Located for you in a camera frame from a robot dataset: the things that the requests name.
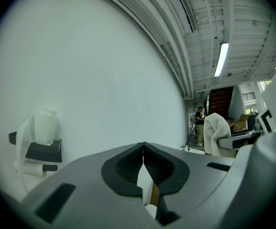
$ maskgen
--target ceiling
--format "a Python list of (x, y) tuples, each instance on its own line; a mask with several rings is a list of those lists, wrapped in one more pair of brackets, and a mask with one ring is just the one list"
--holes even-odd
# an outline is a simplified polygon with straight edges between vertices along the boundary
[[(276, 73), (276, 12), (266, 0), (112, 1), (157, 46), (184, 100), (204, 100), (211, 89)], [(221, 42), (230, 47), (214, 77)]]

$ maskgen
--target black holder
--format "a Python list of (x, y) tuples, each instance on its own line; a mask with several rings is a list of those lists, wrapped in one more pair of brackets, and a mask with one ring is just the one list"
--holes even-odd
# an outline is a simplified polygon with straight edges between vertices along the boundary
[[(16, 134), (17, 132), (9, 133), (9, 142), (11, 144), (16, 145)], [(50, 145), (50, 148), (48, 148), (47, 145), (31, 143), (25, 157), (28, 159), (61, 163), (62, 162), (62, 140), (54, 141), (53, 144)]]

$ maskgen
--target floor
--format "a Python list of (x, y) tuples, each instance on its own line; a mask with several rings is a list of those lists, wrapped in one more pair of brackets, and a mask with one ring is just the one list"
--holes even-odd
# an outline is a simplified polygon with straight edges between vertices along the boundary
[(195, 148), (195, 149), (198, 149), (198, 150), (201, 150), (201, 151), (205, 151), (204, 146), (200, 147), (200, 146), (196, 145), (196, 141), (194, 139), (195, 137), (197, 138), (197, 135), (190, 135), (189, 136), (188, 147), (189, 148)]

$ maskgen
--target white towel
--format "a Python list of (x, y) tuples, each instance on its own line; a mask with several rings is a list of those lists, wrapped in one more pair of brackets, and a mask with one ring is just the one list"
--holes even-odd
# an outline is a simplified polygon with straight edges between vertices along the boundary
[(231, 137), (230, 127), (222, 116), (213, 113), (205, 118), (204, 143), (205, 152), (215, 156), (232, 157), (236, 151), (218, 146), (217, 141), (221, 137)]

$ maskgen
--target paper towel roll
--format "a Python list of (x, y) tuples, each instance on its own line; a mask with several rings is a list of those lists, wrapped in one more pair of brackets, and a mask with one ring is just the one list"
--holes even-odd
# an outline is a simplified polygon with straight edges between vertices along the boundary
[(34, 114), (35, 142), (43, 145), (51, 145), (54, 141), (56, 124), (56, 111), (46, 108), (37, 111)]
[[(27, 175), (45, 177), (47, 175), (47, 172), (42, 170), (42, 166), (43, 164), (25, 161), (21, 166), (21, 172)], [(14, 168), (16, 172), (19, 171), (16, 160), (14, 160)]]

